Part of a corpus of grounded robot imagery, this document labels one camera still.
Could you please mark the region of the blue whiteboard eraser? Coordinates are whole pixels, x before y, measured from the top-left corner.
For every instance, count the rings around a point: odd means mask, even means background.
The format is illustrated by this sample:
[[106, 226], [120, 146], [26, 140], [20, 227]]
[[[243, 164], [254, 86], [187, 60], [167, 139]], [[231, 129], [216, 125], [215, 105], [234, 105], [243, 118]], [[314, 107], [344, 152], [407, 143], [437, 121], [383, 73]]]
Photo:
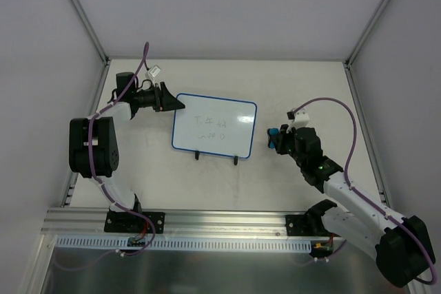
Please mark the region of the blue whiteboard eraser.
[[279, 137], [279, 129], [278, 128], [269, 128], [267, 130], [268, 143], [267, 146], [270, 149], [276, 149], [278, 146], [278, 137]]

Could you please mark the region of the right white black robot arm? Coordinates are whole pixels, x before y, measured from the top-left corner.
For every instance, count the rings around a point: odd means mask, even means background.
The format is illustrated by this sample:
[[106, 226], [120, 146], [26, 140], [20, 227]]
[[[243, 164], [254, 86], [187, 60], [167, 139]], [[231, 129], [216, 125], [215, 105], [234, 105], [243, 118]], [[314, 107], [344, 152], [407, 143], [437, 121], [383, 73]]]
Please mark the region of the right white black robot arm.
[[326, 200], [310, 207], [305, 218], [315, 235], [334, 233], [372, 258], [381, 274], [402, 288], [415, 280], [436, 281], [435, 254], [426, 224], [390, 209], [350, 181], [344, 169], [324, 155], [315, 129], [268, 129], [268, 146], [294, 159], [305, 181]]

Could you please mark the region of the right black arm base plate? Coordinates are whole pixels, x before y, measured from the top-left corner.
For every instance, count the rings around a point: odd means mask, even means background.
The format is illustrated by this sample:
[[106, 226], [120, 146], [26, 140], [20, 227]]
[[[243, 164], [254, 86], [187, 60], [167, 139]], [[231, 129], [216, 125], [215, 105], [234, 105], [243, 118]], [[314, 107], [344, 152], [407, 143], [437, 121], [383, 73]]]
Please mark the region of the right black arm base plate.
[[288, 237], [314, 235], [314, 230], [306, 215], [300, 215], [300, 214], [286, 215], [285, 229]]

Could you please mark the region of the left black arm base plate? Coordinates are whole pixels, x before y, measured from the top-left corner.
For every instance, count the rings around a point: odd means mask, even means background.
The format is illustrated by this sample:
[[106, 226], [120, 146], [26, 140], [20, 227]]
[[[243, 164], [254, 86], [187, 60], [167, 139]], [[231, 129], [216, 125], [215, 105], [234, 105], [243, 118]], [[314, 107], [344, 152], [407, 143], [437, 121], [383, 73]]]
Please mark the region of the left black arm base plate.
[[155, 229], [156, 233], [163, 233], [165, 226], [165, 213], [144, 211], [143, 215], [150, 219], [153, 225], [148, 225], [144, 219], [130, 213], [108, 211], [105, 219], [104, 231], [106, 233], [139, 234], [144, 227], [147, 226], [146, 233], [153, 233], [153, 229]]

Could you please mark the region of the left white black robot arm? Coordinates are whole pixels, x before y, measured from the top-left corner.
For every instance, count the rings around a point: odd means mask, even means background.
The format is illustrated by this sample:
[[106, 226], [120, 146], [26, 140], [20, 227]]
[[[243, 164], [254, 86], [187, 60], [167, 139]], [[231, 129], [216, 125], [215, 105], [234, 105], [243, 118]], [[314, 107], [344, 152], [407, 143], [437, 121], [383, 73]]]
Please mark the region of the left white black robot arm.
[[120, 224], [129, 232], [140, 230], [144, 223], [136, 194], [119, 178], [119, 148], [116, 130], [132, 120], [143, 108], [155, 112], [185, 109], [164, 82], [151, 83], [143, 90], [132, 72], [116, 75], [116, 88], [110, 102], [87, 118], [74, 118], [69, 127], [69, 166], [83, 178], [90, 179], [109, 202], [110, 211], [122, 213]]

